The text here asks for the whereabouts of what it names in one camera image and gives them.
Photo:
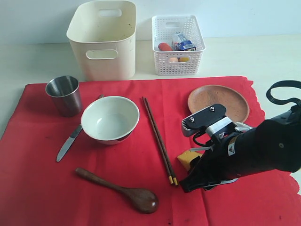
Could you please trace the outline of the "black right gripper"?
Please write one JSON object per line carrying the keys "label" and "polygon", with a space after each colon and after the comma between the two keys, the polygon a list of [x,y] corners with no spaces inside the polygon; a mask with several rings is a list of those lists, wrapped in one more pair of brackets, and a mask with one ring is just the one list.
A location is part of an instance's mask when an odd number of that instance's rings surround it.
{"label": "black right gripper", "polygon": [[231,137],[202,162],[190,163],[180,181],[185,193],[236,182],[238,178],[269,170],[296,172],[301,167],[301,112],[288,111],[259,126]]}

